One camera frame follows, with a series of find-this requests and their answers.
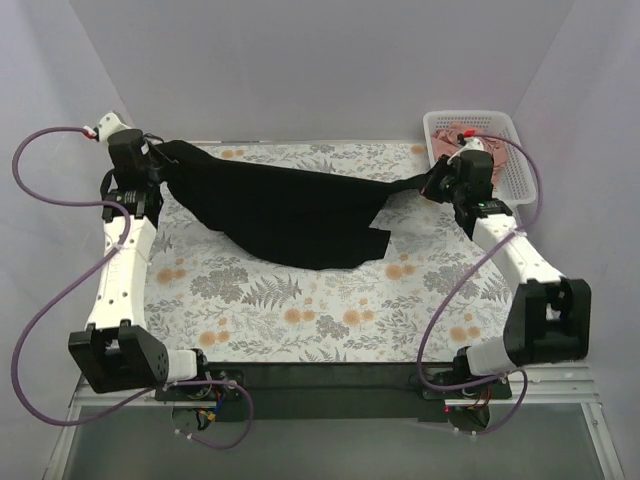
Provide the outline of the black t shirt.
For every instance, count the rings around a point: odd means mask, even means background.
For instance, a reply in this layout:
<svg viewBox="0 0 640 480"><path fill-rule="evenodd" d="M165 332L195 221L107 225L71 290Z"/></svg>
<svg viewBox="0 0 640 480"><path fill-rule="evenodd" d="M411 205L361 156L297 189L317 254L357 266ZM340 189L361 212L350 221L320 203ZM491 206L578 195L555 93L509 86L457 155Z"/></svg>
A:
<svg viewBox="0 0 640 480"><path fill-rule="evenodd" d="M182 140L159 145L174 199L250 255L288 267L353 269L384 258L390 233L372 222L387 200L419 190L393 182L216 158Z"/></svg>

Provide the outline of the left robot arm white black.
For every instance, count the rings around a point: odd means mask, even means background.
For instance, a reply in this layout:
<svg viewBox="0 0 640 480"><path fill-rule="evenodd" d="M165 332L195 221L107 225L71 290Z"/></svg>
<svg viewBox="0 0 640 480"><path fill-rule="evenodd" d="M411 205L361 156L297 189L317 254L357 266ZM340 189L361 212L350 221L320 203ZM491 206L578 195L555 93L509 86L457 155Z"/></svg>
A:
<svg viewBox="0 0 640 480"><path fill-rule="evenodd" d="M144 290L163 206L158 150L139 129L105 135L113 168L101 196L105 252L94 306L68 349L97 393L164 387L204 377L198 349L172 350L147 329Z"/></svg>

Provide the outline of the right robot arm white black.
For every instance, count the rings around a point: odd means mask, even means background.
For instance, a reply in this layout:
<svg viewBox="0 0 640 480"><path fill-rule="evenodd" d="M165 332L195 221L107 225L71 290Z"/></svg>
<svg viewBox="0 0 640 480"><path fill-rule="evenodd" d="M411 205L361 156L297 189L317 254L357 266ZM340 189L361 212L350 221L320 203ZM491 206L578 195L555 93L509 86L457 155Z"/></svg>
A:
<svg viewBox="0 0 640 480"><path fill-rule="evenodd" d="M477 383L518 367L582 360L589 350L592 292L546 262L493 195L493 158L484 151L443 155L427 174L423 195L449 203L467 237L506 280L512 303L501 334L458 351L452 383Z"/></svg>

